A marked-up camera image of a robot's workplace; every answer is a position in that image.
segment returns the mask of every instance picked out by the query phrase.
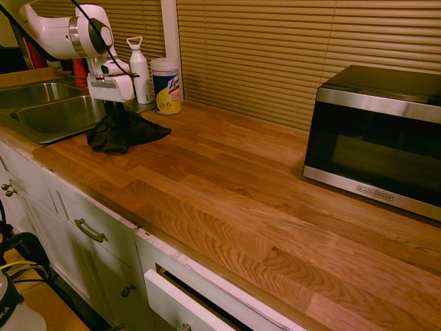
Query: microwave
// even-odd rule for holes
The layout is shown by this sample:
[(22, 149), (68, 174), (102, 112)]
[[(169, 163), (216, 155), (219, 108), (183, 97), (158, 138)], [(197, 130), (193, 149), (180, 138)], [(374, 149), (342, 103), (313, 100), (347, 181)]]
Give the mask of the microwave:
[(349, 66), (323, 83), (303, 175), (441, 221), (441, 75)]

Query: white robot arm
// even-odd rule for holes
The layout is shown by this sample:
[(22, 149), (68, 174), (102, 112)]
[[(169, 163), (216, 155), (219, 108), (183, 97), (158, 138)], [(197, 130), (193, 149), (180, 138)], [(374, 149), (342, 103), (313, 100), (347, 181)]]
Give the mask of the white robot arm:
[(102, 7), (82, 5), (81, 9), (100, 32), (119, 67), (78, 8), (73, 17), (40, 17), (29, 5), (34, 1), (0, 0), (0, 10), (30, 37), (37, 51), (46, 59), (87, 58), (90, 71), (88, 88), (92, 98), (116, 102), (134, 98), (132, 80), (119, 68), (127, 72), (129, 65), (117, 59), (109, 19)]

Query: wooden countertop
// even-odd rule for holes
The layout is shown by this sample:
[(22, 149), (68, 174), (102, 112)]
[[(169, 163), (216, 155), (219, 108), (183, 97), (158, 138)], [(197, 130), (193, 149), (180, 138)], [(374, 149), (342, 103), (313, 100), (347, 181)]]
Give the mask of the wooden countertop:
[(112, 156), (83, 134), (34, 158), (305, 328), (441, 330), (437, 222), (302, 177), (304, 132), (192, 103), (143, 116), (171, 135)]

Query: yellow cable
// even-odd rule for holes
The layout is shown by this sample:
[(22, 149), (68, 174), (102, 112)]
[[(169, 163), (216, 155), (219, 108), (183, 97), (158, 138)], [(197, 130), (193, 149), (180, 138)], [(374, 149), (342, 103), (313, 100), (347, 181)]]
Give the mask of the yellow cable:
[(18, 268), (14, 268), (14, 269), (9, 269), (7, 271), (7, 273), (10, 276), (10, 274), (15, 274), (15, 273), (20, 272), (20, 271), (27, 271), (27, 270), (33, 270), (33, 269), (39, 269), (39, 270), (43, 271), (46, 274), (46, 270), (44, 270), (44, 268), (41, 265), (24, 265), (22, 267), (18, 267)]
[(17, 261), (17, 262), (12, 262), (12, 263), (8, 263), (8, 264), (5, 264), (5, 265), (2, 265), (2, 266), (0, 267), (0, 270), (3, 270), (3, 269), (6, 269), (6, 268), (9, 268), (9, 267), (12, 267), (12, 266), (14, 266), (14, 265), (19, 265), (19, 264), (36, 265), (37, 263), (35, 263), (35, 262), (31, 262), (31, 261)]

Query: black cloth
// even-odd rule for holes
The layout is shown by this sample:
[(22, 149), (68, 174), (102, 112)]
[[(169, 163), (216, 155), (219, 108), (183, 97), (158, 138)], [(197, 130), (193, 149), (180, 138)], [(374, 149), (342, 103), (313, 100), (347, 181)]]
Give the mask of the black cloth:
[(172, 131), (128, 112), (122, 103), (104, 104), (107, 115), (86, 132), (88, 145), (96, 152), (125, 154), (129, 146), (159, 140)]

